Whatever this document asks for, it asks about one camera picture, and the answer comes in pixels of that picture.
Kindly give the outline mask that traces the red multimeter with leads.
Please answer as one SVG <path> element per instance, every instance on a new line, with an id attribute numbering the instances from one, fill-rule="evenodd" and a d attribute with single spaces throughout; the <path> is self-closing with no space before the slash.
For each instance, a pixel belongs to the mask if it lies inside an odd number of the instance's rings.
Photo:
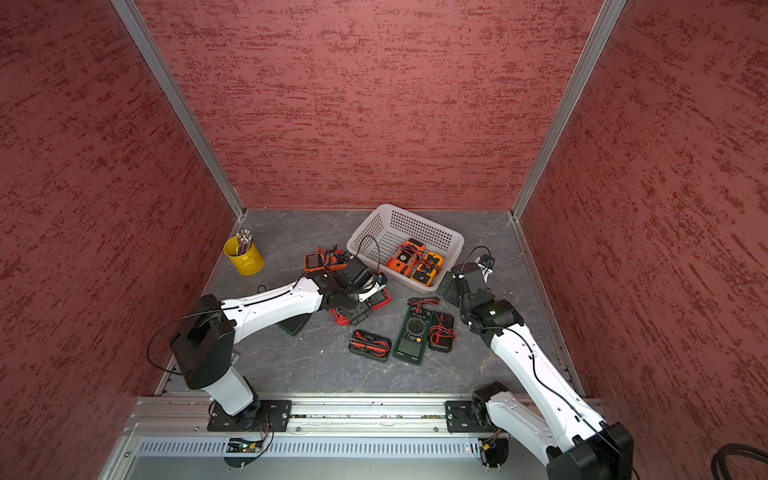
<path id="1" fill-rule="evenodd" d="M 391 297 L 389 293 L 386 289 L 383 289 L 359 303 L 354 309 L 332 309 L 330 311 L 330 317 L 335 323 L 341 326 L 357 325 L 370 317 L 375 311 L 389 304 L 390 301 Z"/>

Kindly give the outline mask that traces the yellow multimeter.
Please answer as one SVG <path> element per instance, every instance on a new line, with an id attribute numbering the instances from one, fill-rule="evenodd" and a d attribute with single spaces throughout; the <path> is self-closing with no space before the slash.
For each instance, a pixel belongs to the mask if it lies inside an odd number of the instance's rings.
<path id="1" fill-rule="evenodd" d="M 442 270 L 445 258 L 436 252 L 428 251 L 414 266 L 410 278 L 415 282 L 430 287 Z"/>

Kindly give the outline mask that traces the orange black multimeter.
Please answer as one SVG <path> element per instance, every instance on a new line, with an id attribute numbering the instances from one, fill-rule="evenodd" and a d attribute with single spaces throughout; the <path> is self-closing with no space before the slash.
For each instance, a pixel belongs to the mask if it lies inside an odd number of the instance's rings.
<path id="1" fill-rule="evenodd" d="M 425 253 L 426 245 L 424 243 L 416 239 L 409 239 L 395 249 L 395 253 L 388 260 L 386 267 L 409 278 L 417 269 Z"/>

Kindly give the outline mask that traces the green large multimeter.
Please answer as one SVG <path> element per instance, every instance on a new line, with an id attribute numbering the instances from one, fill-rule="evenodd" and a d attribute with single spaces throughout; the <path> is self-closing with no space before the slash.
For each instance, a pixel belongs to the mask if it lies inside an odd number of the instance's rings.
<path id="1" fill-rule="evenodd" d="M 421 305 L 410 306 L 393 347 L 392 356 L 411 365 L 421 365 L 429 343 L 433 313 Z"/>

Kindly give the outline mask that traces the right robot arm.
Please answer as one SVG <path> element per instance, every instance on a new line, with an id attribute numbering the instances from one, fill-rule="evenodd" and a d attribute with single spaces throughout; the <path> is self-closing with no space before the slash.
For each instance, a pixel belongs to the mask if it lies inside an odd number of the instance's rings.
<path id="1" fill-rule="evenodd" d="M 444 298 L 468 329 L 512 371 L 537 409 L 523 406 L 502 385 L 475 393 L 482 419 L 508 433 L 545 467 L 550 479 L 629 479 L 634 441 L 582 399 L 543 353 L 522 315 L 487 285 L 490 270 L 468 263 L 448 272 Z"/>

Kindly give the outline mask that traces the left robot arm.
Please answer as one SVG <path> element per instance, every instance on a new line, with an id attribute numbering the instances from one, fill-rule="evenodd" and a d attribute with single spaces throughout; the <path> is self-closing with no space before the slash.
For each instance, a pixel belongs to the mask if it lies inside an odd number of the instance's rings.
<path id="1" fill-rule="evenodd" d="M 320 310 L 353 309 L 384 290 L 388 279 L 362 265 L 304 273 L 282 287 L 217 301 L 200 299 L 203 309 L 183 317 L 169 342 L 180 375 L 191 390 L 206 392 L 242 430 L 255 427 L 262 407 L 255 389 L 233 365 L 234 346 L 250 335 Z"/>

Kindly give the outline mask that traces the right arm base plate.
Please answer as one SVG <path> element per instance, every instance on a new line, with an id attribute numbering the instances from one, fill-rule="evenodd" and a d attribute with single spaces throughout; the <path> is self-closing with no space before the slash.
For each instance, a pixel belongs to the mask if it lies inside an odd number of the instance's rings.
<path id="1" fill-rule="evenodd" d="M 446 401 L 444 407 L 447 430 L 450 433 L 491 434 L 497 430 L 482 401 Z"/>

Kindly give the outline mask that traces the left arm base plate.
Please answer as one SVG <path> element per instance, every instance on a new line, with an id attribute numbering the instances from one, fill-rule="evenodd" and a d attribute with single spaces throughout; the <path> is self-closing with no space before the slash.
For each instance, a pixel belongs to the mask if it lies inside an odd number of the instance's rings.
<path id="1" fill-rule="evenodd" d="M 290 400 L 257 399 L 236 415 L 228 414 L 218 402 L 209 406 L 209 432 L 285 432 L 290 419 Z"/>

